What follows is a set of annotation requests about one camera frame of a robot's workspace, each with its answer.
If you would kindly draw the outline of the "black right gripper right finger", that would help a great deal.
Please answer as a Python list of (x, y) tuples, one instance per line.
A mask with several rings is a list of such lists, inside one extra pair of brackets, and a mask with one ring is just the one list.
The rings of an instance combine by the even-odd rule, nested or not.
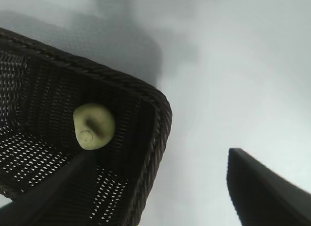
[(227, 188), (243, 226), (309, 226), (311, 195), (240, 148), (228, 152)]

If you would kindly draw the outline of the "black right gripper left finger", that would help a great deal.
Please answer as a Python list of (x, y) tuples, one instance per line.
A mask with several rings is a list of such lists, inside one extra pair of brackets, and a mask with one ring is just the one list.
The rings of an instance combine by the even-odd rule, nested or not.
[(97, 193), (94, 153), (81, 153), (0, 209), (2, 226), (86, 226)]

